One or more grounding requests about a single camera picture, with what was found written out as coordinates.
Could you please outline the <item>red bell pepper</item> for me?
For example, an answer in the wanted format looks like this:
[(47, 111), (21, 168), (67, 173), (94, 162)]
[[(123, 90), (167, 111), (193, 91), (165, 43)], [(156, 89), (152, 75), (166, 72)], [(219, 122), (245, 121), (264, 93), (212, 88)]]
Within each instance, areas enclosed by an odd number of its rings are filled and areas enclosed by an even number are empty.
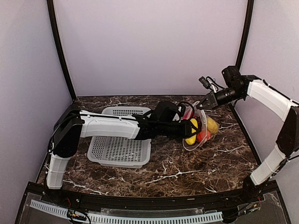
[(182, 117), (182, 120), (191, 120), (194, 118), (194, 114), (195, 114), (195, 110), (193, 109), (186, 109), (183, 117)]

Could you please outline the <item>yellow bell pepper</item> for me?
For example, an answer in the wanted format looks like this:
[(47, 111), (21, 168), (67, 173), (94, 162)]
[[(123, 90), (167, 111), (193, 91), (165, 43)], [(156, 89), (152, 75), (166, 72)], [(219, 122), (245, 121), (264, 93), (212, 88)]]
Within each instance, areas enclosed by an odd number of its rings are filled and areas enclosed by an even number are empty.
[(219, 132), (219, 124), (211, 117), (206, 118), (206, 127), (212, 136), (215, 136)]

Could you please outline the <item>clear zip top bag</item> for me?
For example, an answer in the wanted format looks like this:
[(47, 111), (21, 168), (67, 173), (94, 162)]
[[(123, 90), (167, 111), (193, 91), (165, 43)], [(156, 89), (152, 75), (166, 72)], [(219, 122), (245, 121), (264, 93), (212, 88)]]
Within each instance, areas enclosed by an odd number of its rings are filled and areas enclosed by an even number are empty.
[[(199, 101), (196, 101), (195, 103), (192, 104), (192, 106), (188, 106), (186, 109), (193, 109), (195, 110), (195, 114), (194, 114), (194, 118), (197, 120), (198, 122), (198, 130), (199, 132), (197, 134), (199, 134), (201, 131), (207, 131), (207, 127), (206, 127), (206, 118), (209, 117), (208, 115), (205, 114), (205, 111), (204, 110), (200, 110), (200, 109), (197, 109), (196, 108), (196, 105)], [(198, 140), (196, 139), (196, 142), (195, 144), (189, 146), (187, 145), (187, 143), (185, 142), (185, 139), (183, 139), (183, 142), (182, 142), (182, 145), (183, 145), (183, 148), (186, 150), (186, 151), (193, 151), (197, 148), (201, 148), (205, 143), (207, 142), (206, 141), (202, 141), (202, 142), (198, 142)]]

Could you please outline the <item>orange pumpkin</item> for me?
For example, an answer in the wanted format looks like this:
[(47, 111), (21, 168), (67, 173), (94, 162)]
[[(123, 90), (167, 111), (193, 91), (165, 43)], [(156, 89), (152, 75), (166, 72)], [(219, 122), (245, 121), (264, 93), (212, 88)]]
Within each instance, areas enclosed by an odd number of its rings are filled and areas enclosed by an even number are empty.
[(197, 140), (198, 142), (206, 141), (211, 139), (211, 133), (207, 131), (201, 131), (199, 134), (197, 134)]

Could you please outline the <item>white plastic basket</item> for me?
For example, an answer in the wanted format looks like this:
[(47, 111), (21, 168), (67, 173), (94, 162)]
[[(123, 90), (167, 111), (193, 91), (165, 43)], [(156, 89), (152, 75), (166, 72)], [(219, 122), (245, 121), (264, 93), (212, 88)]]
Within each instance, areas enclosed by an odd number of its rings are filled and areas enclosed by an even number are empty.
[(91, 137), (87, 157), (102, 166), (141, 168), (149, 162), (151, 140), (135, 140), (139, 127), (133, 115), (149, 111), (147, 107), (111, 106), (101, 114), (82, 110), (81, 138)]

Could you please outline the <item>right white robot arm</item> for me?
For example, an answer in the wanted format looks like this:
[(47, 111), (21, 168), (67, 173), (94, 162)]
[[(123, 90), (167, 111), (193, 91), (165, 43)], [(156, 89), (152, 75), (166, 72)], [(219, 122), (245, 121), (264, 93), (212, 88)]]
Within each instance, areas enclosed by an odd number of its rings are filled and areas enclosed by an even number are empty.
[(247, 203), (256, 196), (255, 186), (262, 185), (289, 160), (294, 159), (293, 154), (299, 149), (299, 104), (254, 75), (228, 75), (226, 85), (220, 91), (206, 94), (197, 107), (211, 110), (250, 97), (274, 112), (283, 122), (274, 149), (250, 174), (250, 184), (238, 193), (238, 198)]

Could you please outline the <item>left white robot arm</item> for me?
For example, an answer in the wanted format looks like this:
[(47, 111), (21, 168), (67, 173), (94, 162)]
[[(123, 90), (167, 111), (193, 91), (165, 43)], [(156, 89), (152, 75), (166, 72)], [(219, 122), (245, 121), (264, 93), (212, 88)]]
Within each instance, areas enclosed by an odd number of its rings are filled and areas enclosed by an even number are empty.
[(76, 153), (79, 139), (85, 137), (123, 137), (132, 140), (149, 140), (157, 136), (170, 139), (187, 139), (196, 136), (199, 129), (191, 119), (183, 119), (185, 102), (174, 104), (159, 102), (155, 109), (143, 114), (117, 116), (80, 110), (69, 106), (54, 125), (48, 143), (50, 165), (45, 185), (47, 195), (55, 203), (63, 203), (66, 193), (61, 190), (63, 176), (70, 158)]

